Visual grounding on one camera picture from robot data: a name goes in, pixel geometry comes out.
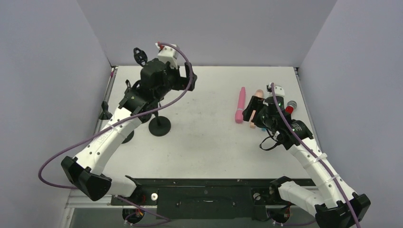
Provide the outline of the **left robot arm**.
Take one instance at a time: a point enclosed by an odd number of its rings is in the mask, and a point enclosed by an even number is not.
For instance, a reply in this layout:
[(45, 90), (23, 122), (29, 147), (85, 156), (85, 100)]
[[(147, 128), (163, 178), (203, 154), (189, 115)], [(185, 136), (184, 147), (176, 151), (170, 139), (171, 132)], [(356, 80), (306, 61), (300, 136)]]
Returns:
[(105, 166), (120, 145), (141, 124), (149, 121), (158, 128), (169, 120), (159, 116), (159, 103), (172, 90), (189, 92), (195, 88), (197, 75), (191, 63), (185, 63), (186, 76), (172, 61), (153, 59), (143, 65), (140, 79), (133, 85), (126, 80), (124, 96), (114, 113), (107, 113), (107, 123), (88, 140), (88, 145), (75, 156), (66, 156), (61, 167), (67, 179), (92, 201), (105, 195), (121, 195), (129, 204), (141, 200), (142, 191), (133, 180), (119, 180), (103, 174)]

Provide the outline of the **red mesh microphone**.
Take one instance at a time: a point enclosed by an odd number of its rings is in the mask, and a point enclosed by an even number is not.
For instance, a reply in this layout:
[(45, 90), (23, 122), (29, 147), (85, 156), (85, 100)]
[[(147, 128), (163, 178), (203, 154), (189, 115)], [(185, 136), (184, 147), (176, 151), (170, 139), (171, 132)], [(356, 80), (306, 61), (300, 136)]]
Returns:
[(285, 112), (287, 114), (292, 114), (297, 108), (297, 102), (294, 100), (290, 100), (287, 102), (287, 106), (285, 108)]

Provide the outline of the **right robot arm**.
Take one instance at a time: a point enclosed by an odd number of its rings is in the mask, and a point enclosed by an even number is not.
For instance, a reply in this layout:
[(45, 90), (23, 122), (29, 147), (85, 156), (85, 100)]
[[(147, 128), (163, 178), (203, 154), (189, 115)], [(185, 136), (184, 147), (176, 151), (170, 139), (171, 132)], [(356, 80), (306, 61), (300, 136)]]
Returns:
[(346, 184), (327, 160), (311, 131), (283, 107), (283, 97), (252, 96), (243, 119), (270, 133), (301, 164), (319, 193), (315, 194), (283, 176), (270, 183), (269, 199), (288, 201), (308, 212), (321, 228), (350, 228), (362, 221), (371, 202)]

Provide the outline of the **pink microphone black stand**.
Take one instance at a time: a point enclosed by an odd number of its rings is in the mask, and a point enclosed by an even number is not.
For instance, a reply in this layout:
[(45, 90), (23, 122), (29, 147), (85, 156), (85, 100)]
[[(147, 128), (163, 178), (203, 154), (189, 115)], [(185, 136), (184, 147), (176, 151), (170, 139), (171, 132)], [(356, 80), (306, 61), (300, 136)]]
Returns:
[(152, 115), (154, 118), (148, 125), (149, 132), (157, 137), (167, 135), (171, 130), (171, 121), (165, 116), (160, 116), (158, 111), (153, 112)]

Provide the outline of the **beige microphone black stand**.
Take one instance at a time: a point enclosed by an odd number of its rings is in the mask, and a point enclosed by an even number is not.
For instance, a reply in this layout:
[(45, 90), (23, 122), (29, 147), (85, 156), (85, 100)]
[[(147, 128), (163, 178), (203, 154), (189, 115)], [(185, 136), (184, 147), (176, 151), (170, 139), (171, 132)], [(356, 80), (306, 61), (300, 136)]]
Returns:
[[(108, 105), (107, 101), (103, 101), (101, 103), (101, 113), (98, 116), (99, 120), (109, 120), (112, 117), (112, 114), (109, 112), (108, 107), (109, 107), (109, 105)], [(131, 141), (133, 136), (134, 136), (134, 131), (131, 131), (129, 133), (129, 135), (123, 140), (122, 144), (125, 144), (125, 143)]]

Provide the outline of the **teal microphone black stand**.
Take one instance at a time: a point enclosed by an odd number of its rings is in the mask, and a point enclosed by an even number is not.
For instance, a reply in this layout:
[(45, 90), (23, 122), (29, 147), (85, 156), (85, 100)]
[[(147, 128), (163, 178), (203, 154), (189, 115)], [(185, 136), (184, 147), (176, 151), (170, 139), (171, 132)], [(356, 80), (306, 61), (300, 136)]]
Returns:
[(142, 89), (140, 82), (141, 80), (137, 80), (132, 85), (128, 79), (125, 81), (124, 98), (119, 105), (130, 111), (131, 115), (147, 112), (155, 108), (155, 105), (152, 104), (151, 92), (147, 89)]

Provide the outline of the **black tripod shock-mount stand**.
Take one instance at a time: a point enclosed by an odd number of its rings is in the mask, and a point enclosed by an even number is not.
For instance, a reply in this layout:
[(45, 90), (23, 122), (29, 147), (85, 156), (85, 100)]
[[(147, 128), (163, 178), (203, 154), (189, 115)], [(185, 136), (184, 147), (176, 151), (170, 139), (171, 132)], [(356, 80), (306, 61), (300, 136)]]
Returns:
[(146, 65), (146, 63), (148, 62), (147, 54), (138, 47), (135, 47), (133, 49), (133, 55), (134, 55), (135, 62), (138, 65), (140, 65), (141, 67), (144, 67)]

